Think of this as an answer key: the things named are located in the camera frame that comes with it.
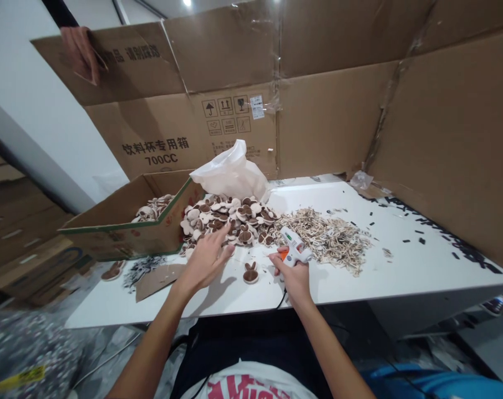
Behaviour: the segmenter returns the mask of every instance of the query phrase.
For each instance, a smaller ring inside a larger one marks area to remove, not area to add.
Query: pile of bunny pieces
[[[271,246],[275,241],[271,235],[273,224],[278,219],[273,210],[254,196],[242,200],[225,195],[202,199],[185,209],[181,227],[186,245],[183,245],[181,255],[188,259],[199,240],[221,229],[227,222],[231,223],[231,229],[224,244],[253,246],[257,240],[259,244]]]

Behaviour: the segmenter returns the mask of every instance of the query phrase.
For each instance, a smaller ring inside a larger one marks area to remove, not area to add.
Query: plastic bag
[[[359,190],[367,190],[372,184],[373,176],[367,175],[363,171],[358,171],[353,175],[349,184]]]
[[[196,169],[190,177],[210,194],[240,199],[255,196],[261,202],[266,202],[270,196],[266,176],[246,159],[244,140],[236,140],[232,148]]]

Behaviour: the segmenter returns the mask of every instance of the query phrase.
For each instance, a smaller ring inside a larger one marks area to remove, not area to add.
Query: white plastic bag
[[[190,174],[210,194],[225,194],[243,199],[255,196],[266,202],[270,189],[266,176],[257,165],[246,159],[246,142],[235,145]]]

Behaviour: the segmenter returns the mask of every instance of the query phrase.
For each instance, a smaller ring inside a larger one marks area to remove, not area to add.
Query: white wall
[[[121,1],[131,25],[159,20],[155,14],[134,0]],[[121,25],[111,0],[64,0],[64,3],[80,26],[96,30]]]
[[[83,108],[29,42],[57,34],[40,0],[0,0],[0,108],[20,128],[14,135],[0,115],[0,140],[73,210],[85,211],[106,195],[93,176],[126,177]],[[34,145],[26,148],[29,142]],[[43,154],[51,162],[43,162]]]

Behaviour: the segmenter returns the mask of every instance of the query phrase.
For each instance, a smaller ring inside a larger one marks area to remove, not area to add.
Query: right hand
[[[277,248],[276,253],[268,256],[276,267],[275,275],[279,275],[279,272],[283,274],[284,287],[288,293],[290,303],[296,310],[302,306],[314,305],[309,285],[308,263],[298,261],[294,267],[286,266],[280,254],[280,252],[286,251],[288,251],[288,247],[280,247]]]

